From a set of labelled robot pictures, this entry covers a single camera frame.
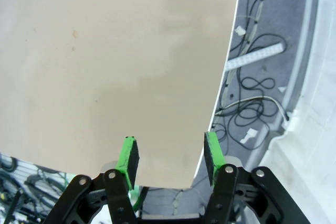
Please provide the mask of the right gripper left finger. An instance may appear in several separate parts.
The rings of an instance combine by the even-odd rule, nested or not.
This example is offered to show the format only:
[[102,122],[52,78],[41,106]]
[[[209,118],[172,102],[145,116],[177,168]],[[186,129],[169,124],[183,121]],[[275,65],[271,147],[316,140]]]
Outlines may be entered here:
[[48,214],[46,223],[92,223],[105,205],[112,223],[137,223],[128,193],[134,189],[139,159],[135,137],[125,137],[115,168],[94,179],[75,176]]

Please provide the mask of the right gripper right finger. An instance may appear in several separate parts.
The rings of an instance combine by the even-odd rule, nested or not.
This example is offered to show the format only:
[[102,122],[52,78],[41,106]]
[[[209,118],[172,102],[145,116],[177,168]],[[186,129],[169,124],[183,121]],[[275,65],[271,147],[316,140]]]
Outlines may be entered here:
[[267,167],[251,172],[226,162],[217,135],[204,134],[204,158],[213,192],[204,223],[229,223],[236,204],[249,208],[259,223],[292,223],[293,200]]

